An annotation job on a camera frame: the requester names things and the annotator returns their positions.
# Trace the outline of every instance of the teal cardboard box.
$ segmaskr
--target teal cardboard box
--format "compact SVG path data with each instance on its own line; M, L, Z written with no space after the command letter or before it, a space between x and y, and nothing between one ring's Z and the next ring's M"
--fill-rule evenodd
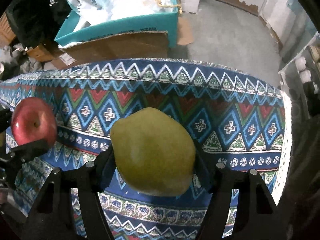
M177 4L176 0L172 0L172 2L175 5ZM169 47L173 48L177 43L178 14L178 8L175 7L173 12L128 17L89 26L73 32L80 16L72 11L61 26L55 41L62 46L66 46L71 42L91 41L119 33L166 31L168 33Z

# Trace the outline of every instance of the rope handle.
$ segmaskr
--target rope handle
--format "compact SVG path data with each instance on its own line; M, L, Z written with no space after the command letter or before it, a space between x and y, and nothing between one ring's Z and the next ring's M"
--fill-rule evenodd
M164 7L164 8L175 8L175 7L177 7L178 11L179 11L179 14L182 14L182 6L181 6L182 2L181 2L181 0L177 0L177 1L178 1L178 3L175 4L175 5L162 5L161 1L158 0L158 5L161 6L161 7Z

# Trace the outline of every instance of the metal pin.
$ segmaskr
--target metal pin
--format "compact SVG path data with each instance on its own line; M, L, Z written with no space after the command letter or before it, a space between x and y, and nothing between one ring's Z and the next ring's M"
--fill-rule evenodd
M93 162L93 161L89 161L89 162L87 162L87 163L85 164L85 166L86 166L87 168L91 168L91 167L94 166L94 162Z
M58 174L60 171L61 171L61 169L60 169L59 167L55 167L55 168L52 170L52 173L53 173L53 174Z
M255 169L251 169L251 170L250 170L250 173L251 173L252 175L257 175L257 174L258 174L257 170L255 170Z
M217 167L218 169L223 169L223 168L225 167L225 165L224 165L223 163L217 163L217 164L216 164L216 167Z

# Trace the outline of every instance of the brown cardboard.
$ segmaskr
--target brown cardboard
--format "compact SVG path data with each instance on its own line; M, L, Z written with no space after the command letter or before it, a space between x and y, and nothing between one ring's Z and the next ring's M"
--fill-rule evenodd
M15 38L16 35L9 25L7 15L3 13L0 18L0 48L10 45Z
M139 32L112 35L62 49L75 60L89 63L135 57L166 57L166 33Z
M178 18L178 45L193 42L192 30L187 19ZM168 38L166 32L122 33L93 41L83 42L61 49L76 61L66 65L60 58L52 61L58 69L80 64L121 58L167 58Z
M42 44L39 44L34 49L28 49L27 54L28 56L40 62L46 62L55 59L55 57Z
M178 18L178 38L177 45L186 46L192 43L193 35L190 23L186 18L179 17Z

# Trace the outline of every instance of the cardboard box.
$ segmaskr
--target cardboard box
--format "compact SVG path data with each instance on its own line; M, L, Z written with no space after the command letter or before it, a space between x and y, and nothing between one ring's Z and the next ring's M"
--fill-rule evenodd
M15 38L16 35L9 25L7 15L3 13L0 18L0 48L10 45Z
M172 2L174 5L177 4L176 0L172 0ZM168 33L169 47L175 47L177 42L178 14L178 9L175 7L172 12L161 12L108 21L73 32L79 22L80 16L72 11L61 26L55 41L62 46L66 46L72 42L92 41L121 33L166 31Z
M193 42L189 22L178 19L177 45ZM165 32L123 33L62 49L63 55L52 61L58 69L80 64L121 58L167 58L168 38Z
M55 59L55 57L42 44L39 44L34 49L28 49L27 54L29 57L32 57L39 62L46 62Z

